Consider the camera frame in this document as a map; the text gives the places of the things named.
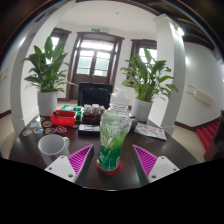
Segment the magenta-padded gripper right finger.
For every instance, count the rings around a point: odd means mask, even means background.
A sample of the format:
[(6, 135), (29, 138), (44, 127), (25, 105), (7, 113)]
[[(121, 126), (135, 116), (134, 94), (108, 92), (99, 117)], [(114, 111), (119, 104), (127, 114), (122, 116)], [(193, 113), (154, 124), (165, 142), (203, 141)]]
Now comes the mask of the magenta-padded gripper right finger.
[(179, 171), (179, 168), (166, 156), (157, 157), (137, 145), (133, 145), (133, 157), (142, 186)]

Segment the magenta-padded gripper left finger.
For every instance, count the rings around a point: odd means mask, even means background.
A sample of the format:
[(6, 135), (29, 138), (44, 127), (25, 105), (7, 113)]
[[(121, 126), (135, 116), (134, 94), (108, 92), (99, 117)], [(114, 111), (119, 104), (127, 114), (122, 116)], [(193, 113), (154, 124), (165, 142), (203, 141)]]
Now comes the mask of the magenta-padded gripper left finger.
[(47, 166), (45, 170), (82, 186), (86, 181), (93, 156), (94, 145), (91, 144), (69, 156), (59, 156), (54, 162)]

